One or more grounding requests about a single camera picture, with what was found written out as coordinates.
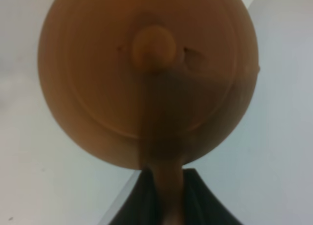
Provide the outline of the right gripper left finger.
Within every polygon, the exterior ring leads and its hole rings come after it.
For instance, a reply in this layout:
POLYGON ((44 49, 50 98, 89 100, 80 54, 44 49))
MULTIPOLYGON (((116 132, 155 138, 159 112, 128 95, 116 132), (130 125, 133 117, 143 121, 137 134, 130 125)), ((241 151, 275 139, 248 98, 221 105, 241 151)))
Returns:
POLYGON ((164 225, 166 188, 146 168, 118 210, 111 225, 164 225))

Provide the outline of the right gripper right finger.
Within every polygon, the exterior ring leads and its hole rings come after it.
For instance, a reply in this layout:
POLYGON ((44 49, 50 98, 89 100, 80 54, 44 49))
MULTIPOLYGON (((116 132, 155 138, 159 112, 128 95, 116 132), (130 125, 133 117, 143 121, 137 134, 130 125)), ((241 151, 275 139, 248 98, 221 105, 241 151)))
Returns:
POLYGON ((186 225, 241 225, 215 197, 195 169, 184 169, 186 225))

